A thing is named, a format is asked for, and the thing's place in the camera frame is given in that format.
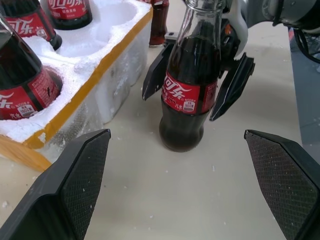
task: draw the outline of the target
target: cola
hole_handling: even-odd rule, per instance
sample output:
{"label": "cola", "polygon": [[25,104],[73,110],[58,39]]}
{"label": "cola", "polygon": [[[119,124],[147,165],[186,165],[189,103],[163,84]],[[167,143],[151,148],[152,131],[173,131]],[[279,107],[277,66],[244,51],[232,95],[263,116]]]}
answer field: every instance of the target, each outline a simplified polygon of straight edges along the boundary
{"label": "cola", "polygon": [[50,42],[54,50],[62,44],[39,0],[0,0],[0,13],[20,37],[39,36]]}
{"label": "cola", "polygon": [[41,0],[41,4],[56,29],[80,29],[93,20],[89,0]]}
{"label": "cola", "polygon": [[48,107],[62,83],[0,16],[0,120],[29,118]]}
{"label": "cola", "polygon": [[159,133],[164,145],[175,152],[187,152],[199,144],[204,122],[215,103],[221,72],[223,8],[208,5],[210,1],[186,1],[182,29],[162,87]]}
{"label": "cola", "polygon": [[153,7],[153,18],[149,46],[157,48],[165,43],[169,0],[151,0],[150,3]]}

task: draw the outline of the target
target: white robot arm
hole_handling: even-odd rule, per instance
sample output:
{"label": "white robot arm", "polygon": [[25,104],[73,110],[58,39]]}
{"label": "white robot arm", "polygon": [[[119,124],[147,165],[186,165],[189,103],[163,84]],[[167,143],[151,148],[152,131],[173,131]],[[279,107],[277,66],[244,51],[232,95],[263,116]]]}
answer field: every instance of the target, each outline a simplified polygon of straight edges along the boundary
{"label": "white robot arm", "polygon": [[237,55],[248,40],[248,28],[261,23],[284,24],[295,30],[295,37],[302,53],[311,56],[306,46],[305,35],[320,35],[320,0],[226,0],[223,14],[228,19],[241,41]]}

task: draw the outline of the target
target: white table surface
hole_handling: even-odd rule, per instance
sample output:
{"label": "white table surface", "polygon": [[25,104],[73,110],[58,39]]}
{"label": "white table surface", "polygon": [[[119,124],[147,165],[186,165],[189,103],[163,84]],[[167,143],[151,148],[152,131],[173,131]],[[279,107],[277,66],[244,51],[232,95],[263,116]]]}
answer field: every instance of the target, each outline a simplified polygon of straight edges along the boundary
{"label": "white table surface", "polygon": [[[167,25],[177,32],[185,7],[170,4]],[[187,153],[163,147],[160,93],[143,101],[146,72],[141,76],[105,126],[112,139],[85,239],[285,240],[260,191],[244,132],[301,142],[287,29],[269,23],[250,29],[245,51],[256,67],[243,96],[205,123],[201,143]],[[149,50],[148,66],[159,52]],[[0,226],[38,175],[0,158]]]}

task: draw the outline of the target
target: foam packaging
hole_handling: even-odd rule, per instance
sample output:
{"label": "foam packaging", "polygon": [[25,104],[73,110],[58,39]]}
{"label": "foam packaging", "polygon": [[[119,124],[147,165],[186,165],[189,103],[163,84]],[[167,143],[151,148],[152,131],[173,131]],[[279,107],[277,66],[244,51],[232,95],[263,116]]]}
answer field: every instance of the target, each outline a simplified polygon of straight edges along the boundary
{"label": "foam packaging", "polygon": [[56,52],[25,38],[43,65],[61,77],[60,96],[29,119],[0,121],[0,154],[43,171],[66,144],[112,120],[147,63],[152,8],[136,0],[90,0],[91,24],[56,30]]}

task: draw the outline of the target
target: textured gripper pad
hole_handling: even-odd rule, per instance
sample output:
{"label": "textured gripper pad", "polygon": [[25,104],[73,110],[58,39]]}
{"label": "textured gripper pad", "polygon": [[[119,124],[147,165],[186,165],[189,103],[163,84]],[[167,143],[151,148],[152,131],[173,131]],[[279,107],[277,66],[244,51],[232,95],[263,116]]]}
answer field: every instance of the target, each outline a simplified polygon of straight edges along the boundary
{"label": "textured gripper pad", "polygon": [[62,189],[62,203],[79,240],[85,238],[99,196],[108,140],[102,134],[86,144]]}
{"label": "textured gripper pad", "polygon": [[287,240],[296,240],[307,223],[319,193],[280,144],[248,133],[262,194]]}

